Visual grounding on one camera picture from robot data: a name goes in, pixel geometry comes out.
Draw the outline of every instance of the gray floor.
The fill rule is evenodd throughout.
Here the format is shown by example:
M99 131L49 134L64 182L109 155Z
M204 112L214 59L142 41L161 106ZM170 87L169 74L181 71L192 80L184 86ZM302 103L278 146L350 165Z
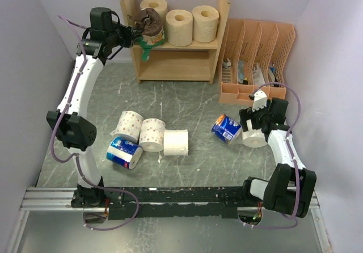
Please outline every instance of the gray floor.
M242 185L248 176L269 179L275 162L269 146L251 149L228 146L210 129L222 113L239 121L239 106L218 104L218 86L204 82L142 82L134 80L131 64L110 64L96 81L88 119L97 126L94 153L106 186ZM188 129L189 156L164 157L144 152L133 170L114 165L105 154L124 110L156 117L167 129ZM57 153L68 156L59 142ZM38 187L75 187L73 162L56 163L49 154ZM262 225L291 222L264 212ZM119 224L106 222L102 227ZM311 213L293 230L243 228L239 220L219 217L137 218L114 231L83 227L82 212L31 212L18 253L32 252L322 252Z
M108 64L101 72L88 105L87 118L96 125L93 145L98 168L107 186L188 187L242 185L249 176L269 179L275 161L269 146L258 149L228 146L210 132L222 113L239 121L240 106L219 104L218 85L204 82L136 83L132 64ZM122 111L144 119L159 118L166 129L188 129L189 156L165 157L144 152L133 170L106 160L105 154ZM62 158L69 153L59 142ZM70 161L60 164L50 152L44 160L38 187L75 187L77 172Z

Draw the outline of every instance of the blue toilet paper package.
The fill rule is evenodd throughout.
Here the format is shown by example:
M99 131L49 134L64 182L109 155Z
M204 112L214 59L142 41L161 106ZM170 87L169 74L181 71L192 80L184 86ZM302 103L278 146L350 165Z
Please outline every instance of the blue toilet paper package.
M229 144L238 137L241 130L242 126L238 122L222 114L213 125L211 131L223 142Z
M133 169L141 154L140 146L121 137L116 137L107 149L106 158L127 169Z

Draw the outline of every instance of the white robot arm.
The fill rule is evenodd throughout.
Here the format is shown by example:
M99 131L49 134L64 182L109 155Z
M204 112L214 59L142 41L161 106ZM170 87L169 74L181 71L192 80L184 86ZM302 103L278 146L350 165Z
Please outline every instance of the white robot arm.
M103 180L92 152L92 144L96 139L96 126L87 121L88 102L95 81L106 60L112 54L112 49L120 47L117 51L119 52L122 48L131 47L142 33L142 29L120 24L118 16L118 21L114 22L112 15L117 16L114 11L108 8L97 7L91 10L91 27L86 28L82 40L78 44L77 57L69 87L57 110L48 111L47 114L50 127L56 130L55 136L74 155L74 161L78 157L83 175L89 181L86 183L78 173L77 188L78 192L83 194L81 198L86 200L88 198L94 203L102 201L104 195L103 192L97 191L90 185L95 184L102 187Z
M77 114L79 117L87 119L87 107L92 93L92 89L95 85L96 79L103 69L103 63L99 58L87 57L87 64L79 77L78 83L75 87L75 91L70 102L71 106L65 112L68 115ZM77 56L75 59L74 71L70 80L67 92L62 99L62 102L57 107L57 110L62 112L67 105L67 98L70 95L71 89L74 84L74 80L77 76L77 72L83 62L83 56ZM78 148L70 147L68 151L73 153L79 153L79 161L81 168L87 180L93 184L99 184L101 181L101 174L97 169L95 156L93 154L92 146L87 147L85 151L80 151ZM78 184L85 188L91 188L78 173Z
M244 131L251 129L247 121L252 123L252 129L261 129L265 140L272 149L277 164L270 181L248 178L244 187L256 199L262 200L267 209L285 214L292 214L295 206L296 189L288 189L289 182L297 182L294 172L296 162L299 171L299 206L297 216L304 217L309 208L314 192L316 175L306 169L297 155L293 145L293 136L286 125L285 114L288 102L272 98L268 100L266 94L259 90L255 93L253 106L239 111L241 125Z

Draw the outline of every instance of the bottle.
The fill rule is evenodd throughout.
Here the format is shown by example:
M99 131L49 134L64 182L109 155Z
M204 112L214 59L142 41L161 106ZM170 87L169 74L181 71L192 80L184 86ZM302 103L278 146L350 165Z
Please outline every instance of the bottle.
M242 84L243 83L243 80L245 78L244 76L244 61L243 60L239 60L238 62L238 83Z

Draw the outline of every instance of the white toilet paper roll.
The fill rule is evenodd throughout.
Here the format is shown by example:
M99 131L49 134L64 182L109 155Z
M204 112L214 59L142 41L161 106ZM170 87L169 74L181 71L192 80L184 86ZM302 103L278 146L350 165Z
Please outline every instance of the white toilet paper roll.
M141 154L142 149L140 146L116 137L107 149L106 158L127 169L134 169Z
M188 130L165 130L164 155L188 155Z
M186 10L171 10L166 15L167 40L171 45L185 47L193 41L193 16Z
M216 38L220 14L217 9L208 5L194 7L193 38L202 43L211 42Z
M252 129L251 120L247 120L248 131L242 132L242 143L251 148L262 147L267 144L261 129Z
M116 129L113 131L113 135L137 143L142 121L143 117L140 114L133 111L124 111Z
M143 0L140 9L153 8L162 18L165 27L165 18L168 13L168 4L165 0Z
M139 145L144 151L160 152L163 150L165 123L158 119L146 119L142 122Z

